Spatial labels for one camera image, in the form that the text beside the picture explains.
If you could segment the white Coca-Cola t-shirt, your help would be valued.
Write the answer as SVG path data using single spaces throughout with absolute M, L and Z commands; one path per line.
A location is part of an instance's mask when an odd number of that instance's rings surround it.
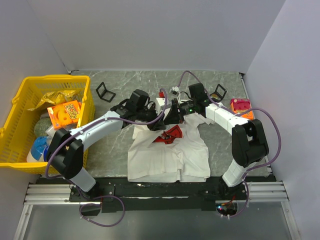
M 129 182 L 198 183 L 211 175 L 209 149 L 200 136 L 199 125 L 212 120 L 198 113 L 187 115 L 182 124 L 151 131 L 135 125 L 127 156 Z

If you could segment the green round brooch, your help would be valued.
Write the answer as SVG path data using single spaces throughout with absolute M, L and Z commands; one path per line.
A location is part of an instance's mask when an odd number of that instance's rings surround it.
M 217 96 L 216 94 L 214 94 L 214 93 L 213 93 L 213 94 L 211 94 L 211 97 L 212 97 L 212 98 L 215 98 L 215 99 L 217 99 L 217 98 L 218 98 L 218 96 Z

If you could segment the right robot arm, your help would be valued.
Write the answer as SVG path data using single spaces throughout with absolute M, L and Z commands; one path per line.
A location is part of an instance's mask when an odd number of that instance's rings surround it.
M 197 113 L 218 124 L 231 135 L 233 160 L 222 175 L 224 184 L 218 187 L 219 195 L 228 200 L 236 194 L 236 186 L 244 180 L 249 168 L 269 153 L 263 124 L 258 119 L 249 120 L 224 109 L 222 104 L 213 101 L 201 83 L 188 88 L 191 99 L 180 103 L 174 98 L 161 123 L 165 126 L 182 124 L 185 116 Z

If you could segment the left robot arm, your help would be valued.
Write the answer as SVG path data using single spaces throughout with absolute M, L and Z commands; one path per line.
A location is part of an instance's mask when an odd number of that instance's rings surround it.
M 103 116 L 72 130 L 57 130 L 49 145 L 45 177 L 51 179 L 49 168 L 53 167 L 59 176 L 81 189 L 87 201 L 94 201 L 99 195 L 96 180 L 84 167 L 84 153 L 105 136 L 128 125 L 153 126 L 163 120 L 165 108 L 149 107 L 149 95 L 136 89 L 130 96 L 113 106 Z

